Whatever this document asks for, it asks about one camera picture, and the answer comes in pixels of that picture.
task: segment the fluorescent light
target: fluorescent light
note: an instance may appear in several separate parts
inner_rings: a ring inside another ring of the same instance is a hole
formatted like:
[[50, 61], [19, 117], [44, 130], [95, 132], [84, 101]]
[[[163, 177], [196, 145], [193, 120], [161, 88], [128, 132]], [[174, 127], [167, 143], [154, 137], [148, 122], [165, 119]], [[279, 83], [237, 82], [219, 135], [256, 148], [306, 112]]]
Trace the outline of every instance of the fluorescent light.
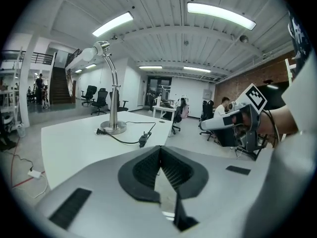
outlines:
[[267, 85], [267, 87], [272, 88], [272, 89], [278, 89], [278, 87], [275, 85]]
[[95, 67], [96, 65], [93, 63], [93, 64], [91, 64], [91, 65], [89, 65], [89, 66], [87, 66], [87, 67], [85, 67], [86, 69], [90, 69], [90, 68], [92, 68], [92, 67]]
[[187, 3], [187, 11], [191, 13], [206, 14], [210, 16], [224, 18], [236, 24], [239, 24], [245, 28], [248, 28], [249, 30], [252, 30], [256, 26], [255, 22], [239, 14], [236, 14], [230, 10], [222, 9], [211, 5], [189, 2]]
[[132, 15], [127, 12], [111, 21], [109, 21], [108, 23], [104, 24], [103, 26], [101, 26], [100, 28], [98, 28], [95, 32], [93, 32], [93, 35], [99, 37], [101, 34], [111, 30], [112, 28], [115, 28], [121, 24], [124, 24], [128, 21], [133, 20]]
[[139, 66], [140, 69], [162, 69], [162, 66]]
[[199, 68], [192, 68], [192, 67], [187, 67], [187, 66], [184, 66], [184, 69], [191, 69], [191, 70], [198, 70], [198, 71], [203, 71], [203, 72], [210, 72], [210, 70], [208, 69], [199, 69]]

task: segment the brick wall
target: brick wall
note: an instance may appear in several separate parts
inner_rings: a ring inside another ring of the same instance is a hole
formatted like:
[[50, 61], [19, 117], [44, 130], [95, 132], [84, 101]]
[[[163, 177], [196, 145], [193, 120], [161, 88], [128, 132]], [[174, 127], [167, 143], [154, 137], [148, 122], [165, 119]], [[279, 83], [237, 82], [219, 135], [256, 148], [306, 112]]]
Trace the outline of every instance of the brick wall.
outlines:
[[[221, 99], [224, 96], [228, 97], [231, 101], [235, 101], [251, 83], [256, 86], [262, 86], [265, 85], [263, 81], [268, 79], [273, 80], [273, 83], [288, 81], [284, 60], [292, 57], [294, 57], [293, 51], [216, 85], [214, 106], [217, 107], [220, 105]], [[295, 62], [289, 59], [289, 63], [294, 64]]]

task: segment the white shirt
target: white shirt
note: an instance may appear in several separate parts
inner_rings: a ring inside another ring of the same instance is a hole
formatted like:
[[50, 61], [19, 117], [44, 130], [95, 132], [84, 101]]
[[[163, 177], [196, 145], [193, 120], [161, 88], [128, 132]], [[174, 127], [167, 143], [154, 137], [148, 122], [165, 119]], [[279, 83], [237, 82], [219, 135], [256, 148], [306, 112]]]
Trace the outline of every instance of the white shirt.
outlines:
[[226, 112], [224, 111], [224, 106], [220, 104], [216, 110], [214, 111], [213, 117], [219, 117], [225, 115]]

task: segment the white desk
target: white desk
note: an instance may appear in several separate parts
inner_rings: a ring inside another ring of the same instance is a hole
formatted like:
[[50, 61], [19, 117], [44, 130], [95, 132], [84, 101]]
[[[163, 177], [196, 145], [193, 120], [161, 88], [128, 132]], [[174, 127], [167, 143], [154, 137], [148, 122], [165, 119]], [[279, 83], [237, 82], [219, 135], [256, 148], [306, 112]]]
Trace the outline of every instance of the white desk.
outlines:
[[[172, 112], [172, 119], [171, 119], [171, 121], [174, 121], [174, 115], [175, 115], [176, 109], [170, 109], [170, 108], [164, 108], [164, 107], [153, 106], [153, 117], [154, 117], [154, 118], [155, 118], [156, 110], [160, 110], [160, 117], [159, 117], [159, 118], [162, 118], [162, 116], [163, 116], [163, 111], [165, 111], [165, 112]], [[168, 134], [169, 137], [170, 137], [171, 131], [172, 131], [172, 127], [170, 128], [170, 131], [169, 131], [169, 134]]]
[[[110, 114], [80, 119], [42, 128], [42, 156], [51, 189], [91, 163], [140, 149], [139, 144], [122, 144], [110, 136], [96, 135], [95, 130]], [[145, 147], [164, 145], [172, 122], [130, 112], [118, 112], [122, 121], [156, 122]], [[126, 142], [137, 142], [153, 124], [127, 123], [127, 130], [115, 135]]]

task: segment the power strip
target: power strip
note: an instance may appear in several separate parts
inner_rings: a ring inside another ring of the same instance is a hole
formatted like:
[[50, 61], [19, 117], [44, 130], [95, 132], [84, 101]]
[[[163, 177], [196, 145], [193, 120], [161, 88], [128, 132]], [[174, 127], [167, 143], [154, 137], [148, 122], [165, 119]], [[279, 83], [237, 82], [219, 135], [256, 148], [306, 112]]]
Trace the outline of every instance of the power strip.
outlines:
[[33, 178], [35, 178], [35, 179], [40, 179], [40, 177], [41, 177], [41, 172], [38, 172], [38, 171], [36, 171], [36, 170], [32, 170], [32, 171], [29, 171], [28, 172], [28, 175], [29, 176], [31, 176], [31, 177], [33, 177]]

